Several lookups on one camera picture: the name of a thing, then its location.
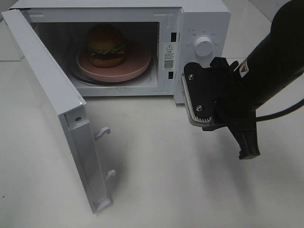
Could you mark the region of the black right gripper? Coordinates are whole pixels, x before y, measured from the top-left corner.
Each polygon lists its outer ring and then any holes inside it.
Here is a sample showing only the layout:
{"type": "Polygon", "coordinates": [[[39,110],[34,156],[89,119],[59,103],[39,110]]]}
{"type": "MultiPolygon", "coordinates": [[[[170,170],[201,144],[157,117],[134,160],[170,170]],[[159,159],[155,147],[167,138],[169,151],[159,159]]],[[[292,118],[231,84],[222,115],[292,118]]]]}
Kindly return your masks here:
{"type": "Polygon", "coordinates": [[[248,160],[260,155],[257,143],[256,112],[249,110],[249,98],[239,84],[239,62],[228,63],[224,57],[214,57],[209,68],[203,69],[207,117],[212,123],[204,131],[228,127],[240,146],[239,159],[248,160]]]}

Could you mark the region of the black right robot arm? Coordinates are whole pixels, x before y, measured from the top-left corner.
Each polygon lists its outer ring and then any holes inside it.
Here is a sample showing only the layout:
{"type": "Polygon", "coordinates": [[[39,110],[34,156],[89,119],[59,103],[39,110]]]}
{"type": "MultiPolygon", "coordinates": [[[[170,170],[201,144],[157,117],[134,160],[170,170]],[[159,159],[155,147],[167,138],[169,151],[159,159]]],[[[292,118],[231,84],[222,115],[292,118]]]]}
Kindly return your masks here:
{"type": "Polygon", "coordinates": [[[201,89],[240,146],[239,158],[260,152],[257,122],[276,119],[303,106],[303,101],[280,112],[257,116],[257,109],[304,72],[304,3],[291,0],[275,14],[270,33],[241,63],[210,67],[201,89]]]}

